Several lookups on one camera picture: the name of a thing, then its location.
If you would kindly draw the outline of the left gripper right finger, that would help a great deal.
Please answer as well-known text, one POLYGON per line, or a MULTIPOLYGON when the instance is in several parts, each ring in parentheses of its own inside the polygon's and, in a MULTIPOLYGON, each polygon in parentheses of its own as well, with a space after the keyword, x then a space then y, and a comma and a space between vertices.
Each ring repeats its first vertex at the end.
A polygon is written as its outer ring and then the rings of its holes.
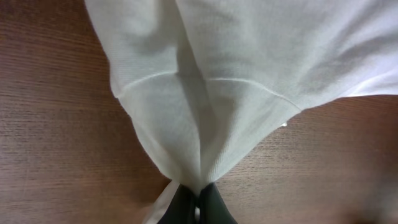
POLYGON ((238 224, 227 209, 215 183, 207 185, 198 198, 199 224, 238 224))

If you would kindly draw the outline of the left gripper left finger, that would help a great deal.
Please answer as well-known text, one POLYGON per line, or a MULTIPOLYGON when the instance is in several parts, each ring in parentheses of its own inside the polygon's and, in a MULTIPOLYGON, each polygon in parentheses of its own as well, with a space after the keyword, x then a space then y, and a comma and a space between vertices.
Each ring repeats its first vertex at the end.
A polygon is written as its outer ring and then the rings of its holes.
POLYGON ((195 194, 179 185, 169 207, 166 209, 158 224, 196 224, 195 209, 197 198, 195 194))

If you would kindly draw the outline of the white printed t-shirt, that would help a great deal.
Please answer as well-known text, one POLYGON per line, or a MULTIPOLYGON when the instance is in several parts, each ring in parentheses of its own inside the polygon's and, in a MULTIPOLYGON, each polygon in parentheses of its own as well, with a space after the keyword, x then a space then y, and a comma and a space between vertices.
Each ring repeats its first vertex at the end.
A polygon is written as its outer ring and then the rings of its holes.
POLYGON ((197 198, 267 135, 338 98, 397 93, 397 2, 88 0, 114 96, 170 179, 197 198))

